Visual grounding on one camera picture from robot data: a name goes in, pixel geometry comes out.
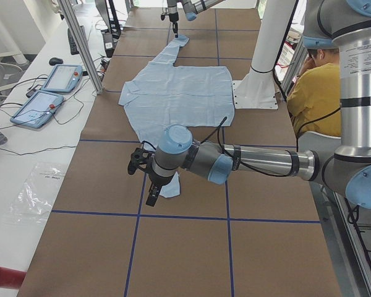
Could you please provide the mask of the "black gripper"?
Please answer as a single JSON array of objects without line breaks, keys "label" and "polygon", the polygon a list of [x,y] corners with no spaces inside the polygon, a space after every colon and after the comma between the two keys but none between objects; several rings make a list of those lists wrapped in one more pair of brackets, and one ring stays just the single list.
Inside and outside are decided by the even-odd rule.
[{"label": "black gripper", "polygon": [[148,191],[148,197],[146,200],[146,205],[150,207],[154,207],[158,197],[160,195],[160,191],[162,190],[163,186],[168,185],[174,175],[171,176],[160,176],[154,171],[148,173],[148,178],[151,181],[151,185]]},{"label": "black gripper", "polygon": [[178,37],[178,13],[170,14],[169,15],[170,21],[173,23],[173,33],[174,36]]}]

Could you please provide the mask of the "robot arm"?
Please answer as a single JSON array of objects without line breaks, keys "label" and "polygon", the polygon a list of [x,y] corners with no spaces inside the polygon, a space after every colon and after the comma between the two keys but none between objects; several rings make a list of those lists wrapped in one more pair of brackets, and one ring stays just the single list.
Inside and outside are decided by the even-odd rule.
[{"label": "robot arm", "polygon": [[185,17],[188,21],[193,21],[197,18],[197,15],[207,9],[223,2],[223,0],[199,0],[196,3],[193,3],[190,0],[167,0],[167,6],[162,8],[161,20],[164,20],[165,17],[169,18],[169,21],[172,23],[172,30],[174,36],[177,38],[179,36],[178,21],[179,13],[177,11],[177,4],[181,3]]},{"label": "robot arm", "polygon": [[371,209],[371,1],[308,1],[306,48],[339,48],[341,143],[334,152],[292,152],[194,140],[188,128],[168,127],[147,160],[147,205],[178,168],[223,184],[230,172],[252,170],[322,183],[353,204]]}]

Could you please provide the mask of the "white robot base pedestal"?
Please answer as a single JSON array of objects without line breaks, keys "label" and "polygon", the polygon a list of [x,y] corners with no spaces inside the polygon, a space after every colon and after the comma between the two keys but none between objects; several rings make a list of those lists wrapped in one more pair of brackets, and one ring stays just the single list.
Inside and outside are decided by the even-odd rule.
[{"label": "white robot base pedestal", "polygon": [[297,8],[296,0],[266,3],[249,73],[234,83],[237,109],[276,110],[274,70]]}]

